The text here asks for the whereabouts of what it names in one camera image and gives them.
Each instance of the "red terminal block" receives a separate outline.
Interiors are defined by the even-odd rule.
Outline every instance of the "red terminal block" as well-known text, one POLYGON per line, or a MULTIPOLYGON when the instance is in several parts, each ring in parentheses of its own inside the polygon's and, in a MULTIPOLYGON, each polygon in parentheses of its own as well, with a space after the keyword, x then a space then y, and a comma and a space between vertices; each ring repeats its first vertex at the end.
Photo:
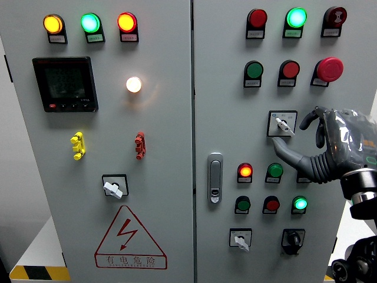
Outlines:
POLYGON ((147 152, 147 149, 145 148, 145 138, 144 133, 142 131, 139 131, 137 133, 137 136, 135 138, 135 144, 136 144, 136 159, 140 160, 145 156, 145 153, 147 152))

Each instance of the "lightning bolt symbol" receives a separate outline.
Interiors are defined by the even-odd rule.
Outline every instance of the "lightning bolt symbol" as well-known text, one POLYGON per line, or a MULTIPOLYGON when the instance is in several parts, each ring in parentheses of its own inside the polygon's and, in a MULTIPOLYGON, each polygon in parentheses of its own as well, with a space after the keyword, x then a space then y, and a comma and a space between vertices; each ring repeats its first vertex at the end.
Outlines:
POLYGON ((127 240, 127 242, 124 245, 120 246, 121 251, 127 247, 126 244, 132 239, 133 236, 135 236, 135 234, 137 232, 137 230, 132 230, 132 231, 128 231, 128 232, 124 231, 124 229, 128 226, 128 224, 130 224, 130 222, 131 222, 131 219, 127 218, 127 220, 124 222, 122 228, 119 230, 118 235, 117 235, 117 236, 123 236, 123 235, 126 235, 126 234, 132 234, 130 236, 130 238, 127 240))

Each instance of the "red push button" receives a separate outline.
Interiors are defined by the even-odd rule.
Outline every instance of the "red push button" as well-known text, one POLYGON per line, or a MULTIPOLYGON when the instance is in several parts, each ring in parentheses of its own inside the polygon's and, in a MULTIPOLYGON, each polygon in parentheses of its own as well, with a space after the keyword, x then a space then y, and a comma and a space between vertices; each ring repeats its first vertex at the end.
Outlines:
POLYGON ((267 22, 267 13, 262 9, 255 9, 249 16, 250 24, 255 28, 263 27, 267 22))
POLYGON ((287 78, 294 78, 299 74, 300 66, 297 62, 291 61, 283 67, 283 74, 287 78))
POLYGON ((343 7, 331 7, 325 13, 326 23, 333 28, 339 28, 347 19, 347 11, 343 7))
POLYGON ((276 200, 272 200, 267 203, 266 207, 269 211, 276 211, 280 207, 280 203, 276 200))
POLYGON ((336 57, 323 59, 317 67, 318 77, 327 83, 336 81, 343 73, 343 62, 336 57))
POLYGON ((280 202, 276 196, 268 196, 264 200, 263 214, 277 214, 277 210, 280 207, 280 202))

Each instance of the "digital meter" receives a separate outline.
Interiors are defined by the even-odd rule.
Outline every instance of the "digital meter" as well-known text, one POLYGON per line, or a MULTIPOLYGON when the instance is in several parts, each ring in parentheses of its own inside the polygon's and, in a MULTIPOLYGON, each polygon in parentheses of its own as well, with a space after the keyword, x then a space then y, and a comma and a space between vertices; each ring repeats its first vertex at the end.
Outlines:
POLYGON ((34 58, 35 76, 46 112, 96 112, 90 57, 34 58))

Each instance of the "emergency stop button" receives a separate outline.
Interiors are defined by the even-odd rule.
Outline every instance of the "emergency stop button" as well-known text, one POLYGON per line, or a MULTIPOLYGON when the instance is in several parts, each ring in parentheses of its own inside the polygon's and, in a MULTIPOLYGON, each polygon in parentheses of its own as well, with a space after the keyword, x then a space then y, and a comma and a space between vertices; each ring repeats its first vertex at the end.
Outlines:
POLYGON ((343 74, 343 62, 336 57, 328 57, 319 61, 315 67, 310 85, 328 87, 343 74))
POLYGON ((340 37, 342 25, 347 19, 347 11, 343 7, 331 7, 323 16, 321 37, 340 37))

